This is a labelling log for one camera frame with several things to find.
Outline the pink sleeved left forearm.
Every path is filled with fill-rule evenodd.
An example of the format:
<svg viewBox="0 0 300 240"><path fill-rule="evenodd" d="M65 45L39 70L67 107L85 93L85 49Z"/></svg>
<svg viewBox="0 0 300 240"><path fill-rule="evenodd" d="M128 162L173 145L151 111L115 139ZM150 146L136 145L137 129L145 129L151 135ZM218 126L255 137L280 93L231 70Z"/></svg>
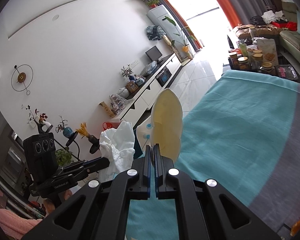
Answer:
<svg viewBox="0 0 300 240"><path fill-rule="evenodd" d="M42 219L25 219L10 210L0 208L0 227L6 235L14 239L21 239L41 221Z"/></svg>

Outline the person's left hand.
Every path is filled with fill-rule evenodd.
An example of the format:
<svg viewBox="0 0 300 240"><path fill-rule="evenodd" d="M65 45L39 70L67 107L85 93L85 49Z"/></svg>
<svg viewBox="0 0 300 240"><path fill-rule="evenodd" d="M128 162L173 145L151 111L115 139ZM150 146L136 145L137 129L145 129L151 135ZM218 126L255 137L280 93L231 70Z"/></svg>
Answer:
<svg viewBox="0 0 300 240"><path fill-rule="evenodd" d="M65 202L67 199L69 199L72 196L72 192L70 189L57 194L55 196L52 196L50 198L46 198L43 201L43 205L46 209L47 215L55 211L57 207L59 207L63 202Z"/></svg>

